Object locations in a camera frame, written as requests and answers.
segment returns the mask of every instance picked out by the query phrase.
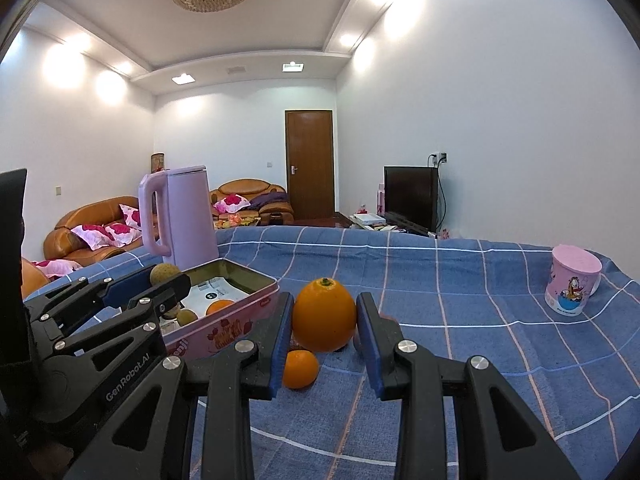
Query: metal screw head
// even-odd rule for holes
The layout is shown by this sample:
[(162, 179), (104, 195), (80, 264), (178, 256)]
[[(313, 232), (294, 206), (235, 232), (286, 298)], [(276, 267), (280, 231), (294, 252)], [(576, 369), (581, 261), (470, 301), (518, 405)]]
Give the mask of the metal screw head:
[(411, 354), (418, 349), (418, 345), (409, 339), (403, 339), (398, 343), (398, 350), (405, 354)]
[(246, 352), (250, 352), (251, 350), (254, 349), (254, 342), (253, 341), (249, 341), (248, 339), (242, 339), (242, 341), (238, 341), (236, 343), (236, 351), (244, 354)]
[(175, 355), (170, 355), (162, 360), (162, 366), (167, 370), (175, 370), (180, 366), (180, 358)]
[(481, 355), (474, 355), (471, 358), (471, 365), (476, 370), (486, 370), (489, 367), (489, 359)]

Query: pink electric kettle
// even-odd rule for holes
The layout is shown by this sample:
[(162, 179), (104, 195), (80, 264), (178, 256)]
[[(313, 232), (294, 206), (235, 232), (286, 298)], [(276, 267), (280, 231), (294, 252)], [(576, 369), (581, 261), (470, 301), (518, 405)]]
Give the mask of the pink electric kettle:
[[(160, 240), (154, 237), (151, 198), (156, 194)], [(207, 168), (193, 166), (145, 175), (138, 188), (142, 241), (150, 254), (180, 270), (215, 260), (218, 253), (209, 205)]]

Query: pink tin box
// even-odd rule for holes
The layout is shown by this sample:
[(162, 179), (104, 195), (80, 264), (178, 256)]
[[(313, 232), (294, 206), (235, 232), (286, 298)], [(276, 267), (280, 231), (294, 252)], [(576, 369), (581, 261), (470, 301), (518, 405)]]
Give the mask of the pink tin box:
[(248, 296), (165, 335), (169, 355), (187, 360), (213, 355), (244, 337), (256, 320), (273, 313), (280, 287), (266, 274), (224, 258), (187, 270), (185, 274), (191, 279), (192, 289), (220, 277)]
[(571, 245), (558, 245), (552, 255), (546, 304), (564, 316), (578, 316), (599, 283), (602, 264), (593, 254)]

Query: wooden door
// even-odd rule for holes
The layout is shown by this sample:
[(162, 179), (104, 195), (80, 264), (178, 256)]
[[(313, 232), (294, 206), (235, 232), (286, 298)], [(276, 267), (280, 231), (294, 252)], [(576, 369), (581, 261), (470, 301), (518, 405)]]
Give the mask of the wooden door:
[(335, 213), (334, 118), (331, 110), (285, 111), (287, 192), (296, 220)]

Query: pink floral cushion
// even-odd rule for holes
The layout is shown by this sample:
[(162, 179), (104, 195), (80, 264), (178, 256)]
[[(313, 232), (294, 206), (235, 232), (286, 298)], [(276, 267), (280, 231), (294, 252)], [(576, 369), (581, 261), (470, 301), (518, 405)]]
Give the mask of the pink floral cushion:
[(71, 229), (71, 232), (82, 238), (92, 251), (101, 247), (114, 245), (113, 235), (101, 225), (84, 224)]
[(109, 224), (105, 229), (114, 240), (112, 245), (116, 247), (129, 245), (142, 236), (140, 229), (130, 227), (120, 222)]
[(245, 207), (249, 207), (251, 202), (249, 202), (244, 196), (231, 194), (222, 200), (219, 200), (214, 204), (214, 207), (218, 210), (219, 213), (237, 213), (241, 209)]
[(33, 265), (39, 267), (47, 278), (66, 276), (74, 270), (82, 269), (82, 265), (72, 260), (44, 260), (34, 262)]
[(130, 207), (128, 205), (120, 204), (120, 209), (122, 210), (122, 214), (124, 215), (124, 223), (129, 227), (134, 227), (136, 229), (140, 229), (142, 225), (140, 224), (140, 210), (135, 207)]

